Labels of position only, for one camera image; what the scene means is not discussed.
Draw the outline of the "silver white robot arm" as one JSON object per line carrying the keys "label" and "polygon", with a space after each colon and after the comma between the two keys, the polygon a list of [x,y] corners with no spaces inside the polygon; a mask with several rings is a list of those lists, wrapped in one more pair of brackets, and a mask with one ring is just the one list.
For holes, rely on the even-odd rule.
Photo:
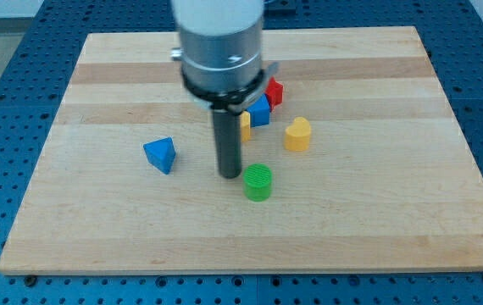
{"label": "silver white robot arm", "polygon": [[219,174],[242,171],[240,116],[264,91],[262,1],[172,0],[184,87],[211,111]]}

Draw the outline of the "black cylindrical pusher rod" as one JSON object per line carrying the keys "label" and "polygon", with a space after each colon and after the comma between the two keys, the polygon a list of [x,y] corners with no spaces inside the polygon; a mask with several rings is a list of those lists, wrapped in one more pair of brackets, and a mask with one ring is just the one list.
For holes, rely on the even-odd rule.
{"label": "black cylindrical pusher rod", "polygon": [[214,141],[219,174],[236,178],[242,171],[240,118],[228,112],[212,112]]}

